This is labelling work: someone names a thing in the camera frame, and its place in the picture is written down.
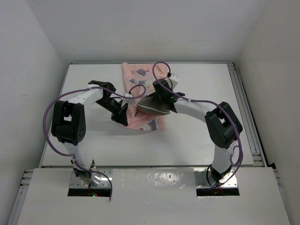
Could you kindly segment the grey pillow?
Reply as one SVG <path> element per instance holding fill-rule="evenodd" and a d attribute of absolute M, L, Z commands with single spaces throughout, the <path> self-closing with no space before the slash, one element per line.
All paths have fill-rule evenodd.
<path fill-rule="evenodd" d="M 175 112 L 174 103 L 178 97 L 174 94 L 164 94 L 154 92 L 137 102 L 137 110 L 154 116 L 169 115 L 170 112 Z"/>

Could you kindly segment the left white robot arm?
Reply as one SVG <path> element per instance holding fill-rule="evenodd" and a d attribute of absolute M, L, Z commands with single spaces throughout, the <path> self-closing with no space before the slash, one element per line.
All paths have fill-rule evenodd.
<path fill-rule="evenodd" d="M 111 120 L 128 125 L 128 104 L 117 101 L 111 95 L 116 91 L 110 82 L 90 81 L 88 89 L 67 101 L 58 100 L 54 104 L 52 136 L 67 149 L 72 158 L 76 177 L 91 181 L 95 174 L 94 160 L 87 149 L 81 146 L 87 128 L 85 111 L 98 104 L 111 113 Z"/>

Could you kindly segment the pink cartoon pillowcase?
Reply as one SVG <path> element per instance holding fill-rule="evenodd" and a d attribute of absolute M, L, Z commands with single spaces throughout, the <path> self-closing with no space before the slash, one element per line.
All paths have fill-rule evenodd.
<path fill-rule="evenodd" d="M 144 94 L 143 97 L 155 91 L 153 82 L 155 78 L 152 73 L 153 64 L 128 64 L 122 63 L 121 70 L 126 93 L 136 97 Z M 139 131 L 164 131 L 164 116 L 151 116 L 137 110 L 137 103 L 141 98 L 136 98 L 128 106 L 127 128 Z"/>

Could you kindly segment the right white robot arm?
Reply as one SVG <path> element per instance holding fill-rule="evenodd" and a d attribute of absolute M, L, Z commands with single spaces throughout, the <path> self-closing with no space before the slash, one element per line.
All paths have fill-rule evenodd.
<path fill-rule="evenodd" d="M 210 174 L 215 186 L 234 166 L 239 168 L 243 160 L 240 134 L 242 124 L 227 102 L 216 104 L 208 100 L 188 100 L 185 94 L 173 92 L 171 79 L 159 79 L 153 83 L 153 99 L 168 111 L 199 119 L 207 126 L 209 136 L 215 144 Z"/>

